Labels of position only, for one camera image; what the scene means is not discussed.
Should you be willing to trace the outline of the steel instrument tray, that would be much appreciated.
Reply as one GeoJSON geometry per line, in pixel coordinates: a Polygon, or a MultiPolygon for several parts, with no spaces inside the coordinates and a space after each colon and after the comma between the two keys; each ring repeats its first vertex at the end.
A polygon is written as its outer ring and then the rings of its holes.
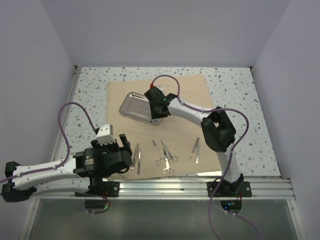
{"type": "Polygon", "coordinates": [[[149,100],[142,94],[130,92],[119,108],[122,116],[143,122],[149,125],[159,125],[161,119],[152,119],[149,100]]]}

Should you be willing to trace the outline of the steel tweezers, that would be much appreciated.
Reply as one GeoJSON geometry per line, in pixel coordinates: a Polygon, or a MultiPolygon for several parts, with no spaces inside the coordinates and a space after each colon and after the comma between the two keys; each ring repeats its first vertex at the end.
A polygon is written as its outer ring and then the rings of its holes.
{"type": "Polygon", "coordinates": [[[137,155],[137,175],[140,175],[141,171],[141,149],[138,150],[138,155],[137,155]]]}
{"type": "Polygon", "coordinates": [[[131,165],[132,170],[135,169],[136,163],[138,161],[139,151],[140,151],[140,145],[139,145],[139,143],[137,143],[135,150],[134,150],[134,153],[133,153],[133,158],[132,158],[132,165],[131,165]]]}

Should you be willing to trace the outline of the beige cloth wrap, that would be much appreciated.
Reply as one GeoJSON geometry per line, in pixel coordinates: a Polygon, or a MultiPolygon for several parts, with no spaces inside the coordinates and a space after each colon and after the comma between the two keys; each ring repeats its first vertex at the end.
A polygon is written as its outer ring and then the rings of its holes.
{"type": "Polygon", "coordinates": [[[221,170],[217,154],[205,143],[202,129],[183,118],[168,116],[158,125],[151,125],[120,114],[119,109],[128,93],[144,94],[149,88],[150,79],[113,81],[107,86],[106,122],[113,127],[113,136],[117,139],[125,134],[134,150],[139,144],[141,149],[140,175],[137,169],[130,169],[124,174],[115,173],[109,180],[137,180],[164,176],[165,164],[156,165],[157,152],[152,140],[158,149],[163,150],[161,141],[165,143],[178,162],[172,164],[175,175],[196,174],[221,170]],[[199,163],[196,164],[196,150],[189,159],[196,139],[199,137],[199,163]]]}

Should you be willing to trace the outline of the steel forceps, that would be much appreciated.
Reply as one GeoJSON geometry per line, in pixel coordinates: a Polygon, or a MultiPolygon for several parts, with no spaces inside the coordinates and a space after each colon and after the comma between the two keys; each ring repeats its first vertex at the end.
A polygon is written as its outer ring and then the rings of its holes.
{"type": "Polygon", "coordinates": [[[175,155],[172,155],[172,153],[169,151],[168,147],[165,145],[165,143],[164,143],[162,140],[161,140],[160,142],[161,142],[161,144],[162,144],[162,146],[163,146],[163,148],[164,148],[165,153],[166,153],[166,154],[168,155],[168,157],[169,157],[169,162],[170,162],[170,163],[176,163],[176,162],[178,162],[179,158],[178,158],[177,156],[175,156],[175,155]]]}

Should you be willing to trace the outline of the steel spatula instrument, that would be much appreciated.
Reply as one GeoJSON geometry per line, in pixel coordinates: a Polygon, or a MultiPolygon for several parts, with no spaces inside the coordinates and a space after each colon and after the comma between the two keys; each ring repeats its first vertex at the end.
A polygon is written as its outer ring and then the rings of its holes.
{"type": "Polygon", "coordinates": [[[200,158],[200,144],[197,144],[196,146],[196,157],[195,157],[195,163],[199,163],[199,158],[200,158]]]}

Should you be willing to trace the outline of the steel clamp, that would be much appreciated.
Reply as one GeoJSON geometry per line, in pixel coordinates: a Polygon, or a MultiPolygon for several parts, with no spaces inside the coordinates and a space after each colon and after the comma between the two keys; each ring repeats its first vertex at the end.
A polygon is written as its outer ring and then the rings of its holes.
{"type": "Polygon", "coordinates": [[[161,154],[156,142],[154,140],[152,140],[152,143],[153,143],[153,146],[154,146],[155,151],[156,151],[157,156],[158,156],[158,159],[155,161],[155,164],[157,166],[160,166],[162,164],[162,161],[164,160],[164,157],[162,156],[162,154],[161,154]]]}

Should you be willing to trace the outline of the steel scissors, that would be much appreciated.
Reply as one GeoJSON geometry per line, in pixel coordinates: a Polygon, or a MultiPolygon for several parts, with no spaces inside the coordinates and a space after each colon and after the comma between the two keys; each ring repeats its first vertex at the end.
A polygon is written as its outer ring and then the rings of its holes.
{"type": "Polygon", "coordinates": [[[173,174],[175,172],[175,169],[170,166],[169,157],[167,155],[165,148],[163,149],[163,153],[164,153],[164,160],[165,160],[165,168],[163,169],[163,173],[165,175],[173,174]]]}

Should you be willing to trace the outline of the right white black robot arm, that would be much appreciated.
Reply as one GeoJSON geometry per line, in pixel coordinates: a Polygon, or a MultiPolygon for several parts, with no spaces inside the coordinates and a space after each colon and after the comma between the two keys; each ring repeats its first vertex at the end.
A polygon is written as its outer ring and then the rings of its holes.
{"type": "Polygon", "coordinates": [[[151,118],[179,117],[196,124],[202,130],[206,145],[216,152],[222,170],[218,190],[227,196],[235,196],[241,190],[244,176],[234,153],[236,129],[227,113],[221,108],[203,108],[183,101],[177,95],[165,95],[153,86],[144,93],[149,101],[151,118]]]}

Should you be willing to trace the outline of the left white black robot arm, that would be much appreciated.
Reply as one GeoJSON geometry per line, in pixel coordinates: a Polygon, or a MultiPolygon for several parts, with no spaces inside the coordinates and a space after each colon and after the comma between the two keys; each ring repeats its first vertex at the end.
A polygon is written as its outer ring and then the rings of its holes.
{"type": "Polygon", "coordinates": [[[131,144],[120,134],[123,146],[117,142],[101,145],[91,141],[91,147],[75,153],[66,161],[53,161],[39,165],[22,166],[10,161],[5,166],[1,196],[7,203],[28,200],[47,193],[74,192],[82,197],[107,196],[104,178],[124,174],[132,165],[131,144]]]}

